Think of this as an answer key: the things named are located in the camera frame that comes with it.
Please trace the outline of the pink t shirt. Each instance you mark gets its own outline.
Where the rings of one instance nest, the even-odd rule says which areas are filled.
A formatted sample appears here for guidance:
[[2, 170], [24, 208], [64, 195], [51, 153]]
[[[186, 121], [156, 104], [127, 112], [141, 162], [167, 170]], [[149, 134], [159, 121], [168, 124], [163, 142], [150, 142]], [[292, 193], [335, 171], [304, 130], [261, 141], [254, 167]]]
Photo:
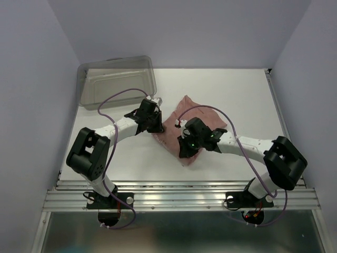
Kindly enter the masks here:
[[[200, 155], [202, 150], [200, 150], [196, 155], [191, 158], [179, 158], [179, 141], [178, 136], [181, 134], [181, 130], [174, 126], [176, 119], [187, 109], [197, 106], [199, 104], [192, 101], [192, 99], [185, 95], [178, 103], [176, 109], [171, 113], [171, 115], [163, 122], [163, 133], [153, 133], [152, 136], [155, 140], [159, 142], [170, 154], [179, 160], [183, 166], [191, 165], [197, 157]], [[186, 112], [182, 116], [182, 120], [190, 120], [194, 117], [201, 119], [206, 126], [211, 130], [216, 128], [226, 128], [227, 124], [224, 122], [220, 116], [210, 108], [196, 108]]]

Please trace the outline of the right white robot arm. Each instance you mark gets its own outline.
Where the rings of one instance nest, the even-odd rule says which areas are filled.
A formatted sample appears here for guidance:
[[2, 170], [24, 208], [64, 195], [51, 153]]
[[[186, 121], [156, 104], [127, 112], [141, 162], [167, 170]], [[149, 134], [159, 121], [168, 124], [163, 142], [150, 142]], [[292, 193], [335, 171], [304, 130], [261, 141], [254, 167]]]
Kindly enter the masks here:
[[179, 158], [190, 158], [200, 149], [221, 154], [242, 156], [248, 163], [257, 161], [266, 166], [267, 172], [258, 173], [241, 192], [230, 192], [232, 208], [250, 207], [277, 190], [292, 191], [308, 165], [305, 157], [286, 137], [275, 140], [261, 140], [238, 137], [226, 129], [210, 129], [194, 117], [190, 120], [176, 120]]

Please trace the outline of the clear plastic bin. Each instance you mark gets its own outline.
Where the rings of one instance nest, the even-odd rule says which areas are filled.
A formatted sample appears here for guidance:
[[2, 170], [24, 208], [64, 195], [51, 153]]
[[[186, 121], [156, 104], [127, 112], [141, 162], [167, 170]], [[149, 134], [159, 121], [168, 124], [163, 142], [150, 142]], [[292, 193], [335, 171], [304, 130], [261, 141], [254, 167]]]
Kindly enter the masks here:
[[151, 58], [134, 56], [81, 64], [77, 69], [77, 103], [87, 110], [97, 110], [108, 97], [130, 89], [103, 107], [113, 108], [141, 102], [157, 93]]

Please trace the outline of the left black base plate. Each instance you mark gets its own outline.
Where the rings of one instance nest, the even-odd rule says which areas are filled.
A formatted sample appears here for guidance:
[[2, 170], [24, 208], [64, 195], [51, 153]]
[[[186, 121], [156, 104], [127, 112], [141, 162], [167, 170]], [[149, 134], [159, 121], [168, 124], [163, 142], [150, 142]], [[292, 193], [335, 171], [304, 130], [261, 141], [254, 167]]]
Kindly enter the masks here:
[[117, 197], [111, 195], [103, 197], [97, 192], [85, 191], [83, 197], [86, 199], [86, 209], [88, 210], [128, 209], [125, 204], [133, 207], [134, 202], [134, 193], [132, 192], [120, 192]]

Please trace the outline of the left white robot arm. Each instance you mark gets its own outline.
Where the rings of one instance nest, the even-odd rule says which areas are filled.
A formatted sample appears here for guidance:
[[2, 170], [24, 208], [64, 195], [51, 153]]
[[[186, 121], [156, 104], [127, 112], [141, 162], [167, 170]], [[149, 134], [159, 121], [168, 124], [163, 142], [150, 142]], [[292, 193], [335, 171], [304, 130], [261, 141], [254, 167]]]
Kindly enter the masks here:
[[145, 98], [139, 108], [125, 114], [117, 122], [99, 129], [82, 128], [67, 155], [66, 165], [80, 174], [99, 202], [107, 208], [117, 203], [117, 186], [106, 175], [109, 149], [129, 137], [144, 131], [163, 133], [161, 98]]

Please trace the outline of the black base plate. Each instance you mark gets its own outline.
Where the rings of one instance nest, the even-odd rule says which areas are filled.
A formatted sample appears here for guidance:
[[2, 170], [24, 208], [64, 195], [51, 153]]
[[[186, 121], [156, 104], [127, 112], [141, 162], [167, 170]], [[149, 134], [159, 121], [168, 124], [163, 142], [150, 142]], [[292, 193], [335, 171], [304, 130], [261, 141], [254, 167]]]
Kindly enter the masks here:
[[225, 206], [229, 209], [241, 208], [272, 208], [274, 207], [273, 201], [268, 202], [265, 198], [258, 199], [254, 195], [246, 191], [232, 191], [225, 194], [223, 201]]
[[134, 193], [132, 192], [120, 192], [117, 197], [111, 195], [103, 197], [97, 192], [85, 191], [83, 197], [86, 199], [86, 209], [88, 210], [128, 209], [125, 204], [133, 207], [134, 202]]

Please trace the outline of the aluminium rail frame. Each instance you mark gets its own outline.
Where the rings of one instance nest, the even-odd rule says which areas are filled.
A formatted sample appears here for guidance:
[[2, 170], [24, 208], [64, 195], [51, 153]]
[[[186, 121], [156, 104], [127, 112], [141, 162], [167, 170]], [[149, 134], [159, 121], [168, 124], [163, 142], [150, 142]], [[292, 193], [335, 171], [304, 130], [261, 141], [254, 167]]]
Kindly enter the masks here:
[[[183, 96], [222, 110], [238, 135], [275, 139], [286, 134], [265, 69], [156, 69], [157, 96], [168, 117]], [[243, 157], [203, 151], [181, 165], [150, 134], [121, 141], [107, 172], [120, 192], [132, 192], [136, 211], [221, 210], [229, 191], [254, 174]]]

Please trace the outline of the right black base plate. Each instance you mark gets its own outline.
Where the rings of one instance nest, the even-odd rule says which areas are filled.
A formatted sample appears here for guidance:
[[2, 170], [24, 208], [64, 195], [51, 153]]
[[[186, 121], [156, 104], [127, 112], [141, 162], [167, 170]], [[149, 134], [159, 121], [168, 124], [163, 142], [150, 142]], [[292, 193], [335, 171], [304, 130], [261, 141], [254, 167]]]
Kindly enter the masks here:
[[265, 198], [258, 199], [254, 195], [246, 191], [232, 191], [225, 194], [223, 201], [225, 206], [229, 209], [241, 208], [272, 208], [274, 207], [273, 201], [268, 202]]

